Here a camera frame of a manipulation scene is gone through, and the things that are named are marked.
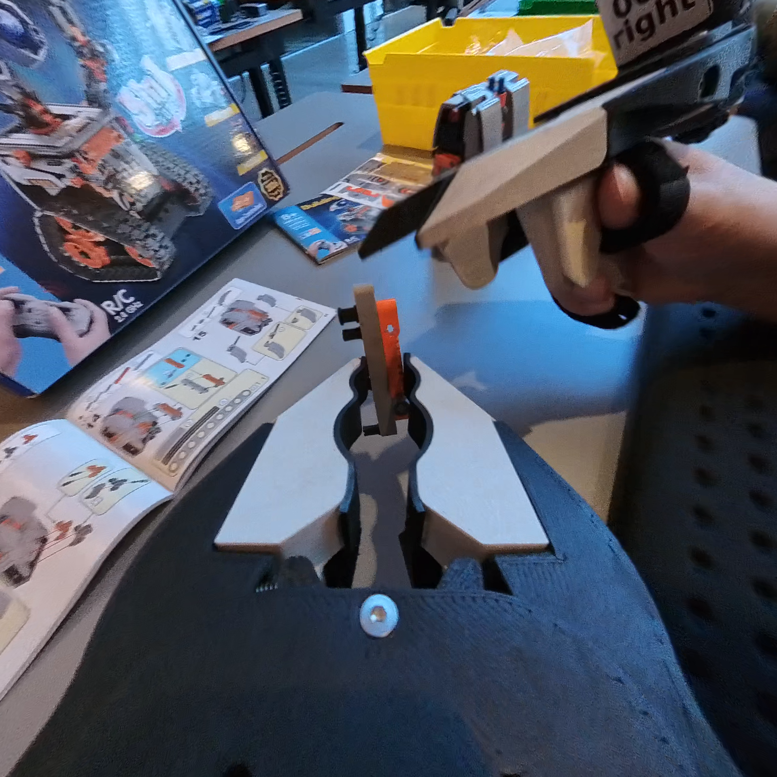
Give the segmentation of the wooden workbench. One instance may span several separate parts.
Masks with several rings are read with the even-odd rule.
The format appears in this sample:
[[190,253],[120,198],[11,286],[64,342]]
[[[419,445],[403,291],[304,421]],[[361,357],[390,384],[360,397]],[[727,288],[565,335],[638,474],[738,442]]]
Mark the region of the wooden workbench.
[[262,118],[292,103],[283,63],[284,32],[301,20],[297,8],[274,9],[201,34],[223,75],[238,79],[253,94]]

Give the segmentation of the green bin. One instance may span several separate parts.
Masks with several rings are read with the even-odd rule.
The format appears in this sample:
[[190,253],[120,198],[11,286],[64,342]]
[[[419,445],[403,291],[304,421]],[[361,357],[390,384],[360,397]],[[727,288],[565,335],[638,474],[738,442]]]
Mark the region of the green bin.
[[598,15],[596,1],[519,1],[517,15]]

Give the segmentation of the small grey orange brick part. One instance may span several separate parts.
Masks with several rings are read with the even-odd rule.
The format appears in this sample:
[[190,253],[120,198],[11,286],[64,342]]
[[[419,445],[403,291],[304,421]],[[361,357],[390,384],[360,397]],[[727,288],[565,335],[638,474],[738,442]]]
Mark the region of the small grey orange brick part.
[[399,313],[394,298],[377,299],[370,284],[353,287],[353,306],[339,308],[337,318],[346,342],[360,340],[377,423],[365,434],[394,435],[398,420],[410,415],[405,396]]

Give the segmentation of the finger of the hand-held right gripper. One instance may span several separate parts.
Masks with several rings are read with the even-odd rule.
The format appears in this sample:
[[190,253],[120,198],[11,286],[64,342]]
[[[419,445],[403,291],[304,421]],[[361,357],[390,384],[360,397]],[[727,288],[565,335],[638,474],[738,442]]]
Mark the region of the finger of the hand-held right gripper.
[[357,252],[372,257],[416,235],[422,248],[463,236],[592,176],[607,154],[607,112],[576,108],[448,170],[384,210]]

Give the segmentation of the closed colourful booklet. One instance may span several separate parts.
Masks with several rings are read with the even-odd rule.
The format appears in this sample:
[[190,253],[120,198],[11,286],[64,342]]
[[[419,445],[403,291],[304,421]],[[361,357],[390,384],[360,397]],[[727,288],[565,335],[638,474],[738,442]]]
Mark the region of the closed colourful booklet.
[[377,153],[311,199],[279,209],[280,233],[321,266],[359,247],[378,217],[428,186],[433,162]]

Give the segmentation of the blue toy set box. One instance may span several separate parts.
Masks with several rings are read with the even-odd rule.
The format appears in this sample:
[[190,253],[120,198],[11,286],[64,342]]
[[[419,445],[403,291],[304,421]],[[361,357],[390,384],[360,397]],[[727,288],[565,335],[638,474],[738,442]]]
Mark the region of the blue toy set box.
[[1,2],[2,387],[45,392],[289,187],[183,2]]

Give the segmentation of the grey orange toy brick model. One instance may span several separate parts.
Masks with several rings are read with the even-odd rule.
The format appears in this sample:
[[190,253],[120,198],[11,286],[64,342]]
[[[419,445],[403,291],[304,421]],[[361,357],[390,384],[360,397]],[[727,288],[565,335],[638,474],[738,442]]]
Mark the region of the grey orange toy brick model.
[[500,70],[456,91],[438,111],[433,131],[433,177],[529,132],[530,83]]

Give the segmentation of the black perforated chair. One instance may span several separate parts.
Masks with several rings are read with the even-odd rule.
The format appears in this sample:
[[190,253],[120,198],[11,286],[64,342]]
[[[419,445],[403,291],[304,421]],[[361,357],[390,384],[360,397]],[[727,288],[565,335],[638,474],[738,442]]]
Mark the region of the black perforated chair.
[[775,325],[651,308],[611,526],[744,775],[776,773]]

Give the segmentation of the open instruction booklet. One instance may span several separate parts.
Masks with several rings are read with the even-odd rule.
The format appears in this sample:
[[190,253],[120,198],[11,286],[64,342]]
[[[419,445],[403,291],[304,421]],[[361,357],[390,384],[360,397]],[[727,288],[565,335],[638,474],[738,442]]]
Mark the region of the open instruction booklet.
[[119,542],[176,495],[335,317],[235,278],[86,389],[63,419],[2,442],[2,695]]

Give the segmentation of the person's right hand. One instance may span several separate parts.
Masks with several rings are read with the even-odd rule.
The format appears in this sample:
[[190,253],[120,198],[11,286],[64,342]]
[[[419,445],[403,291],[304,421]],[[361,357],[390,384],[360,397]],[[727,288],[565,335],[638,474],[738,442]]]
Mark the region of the person's right hand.
[[616,296],[648,305],[717,303],[776,321],[776,183],[694,146],[664,141],[687,170],[688,206],[669,232],[614,258],[621,284],[589,286],[541,275],[568,312],[609,312]]

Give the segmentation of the yellow plastic bin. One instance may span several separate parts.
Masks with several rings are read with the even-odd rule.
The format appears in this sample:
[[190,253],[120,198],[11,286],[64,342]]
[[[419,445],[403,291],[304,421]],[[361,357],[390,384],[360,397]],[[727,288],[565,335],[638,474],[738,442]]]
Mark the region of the yellow plastic bin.
[[[587,29],[590,43],[572,56],[490,53],[509,38],[520,45]],[[501,71],[529,81],[529,125],[546,111],[617,75],[605,28],[597,15],[521,15],[435,19],[366,54],[385,146],[432,150],[442,103],[455,92]]]

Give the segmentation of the grey desk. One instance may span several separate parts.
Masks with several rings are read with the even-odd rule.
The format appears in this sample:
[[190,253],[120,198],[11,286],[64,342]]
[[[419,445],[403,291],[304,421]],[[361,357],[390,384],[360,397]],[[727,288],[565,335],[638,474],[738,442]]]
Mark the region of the grey desk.
[[[257,129],[282,162],[292,203],[323,191],[382,146],[374,100],[366,95],[319,92],[261,120]],[[262,219],[41,397],[22,399],[2,390],[2,440],[35,422],[62,418],[89,386],[182,323],[234,277],[331,308],[353,304],[355,284],[373,284],[379,298],[394,297],[403,350],[526,438],[607,517],[643,320],[605,333],[570,321],[553,304],[528,248],[504,261],[491,284],[471,291],[448,266],[419,253],[412,238],[364,262],[352,252],[318,267],[269,218]],[[213,448],[179,496],[208,480],[261,424],[359,353],[357,343],[342,340],[336,322],[327,326]],[[410,586],[398,540],[406,468],[416,451],[405,427],[400,424],[394,437],[362,437],[353,448],[361,489],[359,588]],[[13,770],[53,713],[113,591],[177,501],[126,536],[2,700],[2,775]]]

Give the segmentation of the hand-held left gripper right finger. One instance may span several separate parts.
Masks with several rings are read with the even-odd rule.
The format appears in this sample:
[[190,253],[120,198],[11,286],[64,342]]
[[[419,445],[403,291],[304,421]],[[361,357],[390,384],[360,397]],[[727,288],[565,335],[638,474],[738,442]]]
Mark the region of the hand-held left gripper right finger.
[[418,357],[404,355],[410,466],[399,536],[412,586],[438,586],[461,559],[550,549],[549,537],[491,414]]

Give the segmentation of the clear plastic bag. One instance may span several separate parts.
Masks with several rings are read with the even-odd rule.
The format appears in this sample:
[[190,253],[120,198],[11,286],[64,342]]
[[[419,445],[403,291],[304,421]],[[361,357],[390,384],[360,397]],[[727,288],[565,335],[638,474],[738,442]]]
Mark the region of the clear plastic bag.
[[500,57],[593,57],[593,33],[593,21],[531,41],[523,40],[516,30],[510,29],[502,40],[481,53]]

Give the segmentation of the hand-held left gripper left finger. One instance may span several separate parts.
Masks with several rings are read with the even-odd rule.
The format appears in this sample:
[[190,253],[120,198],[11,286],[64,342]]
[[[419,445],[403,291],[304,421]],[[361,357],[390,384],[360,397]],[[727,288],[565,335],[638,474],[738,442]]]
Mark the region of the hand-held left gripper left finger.
[[215,539],[216,548],[304,557],[351,586],[361,543],[356,466],[366,360],[347,362],[277,417]]

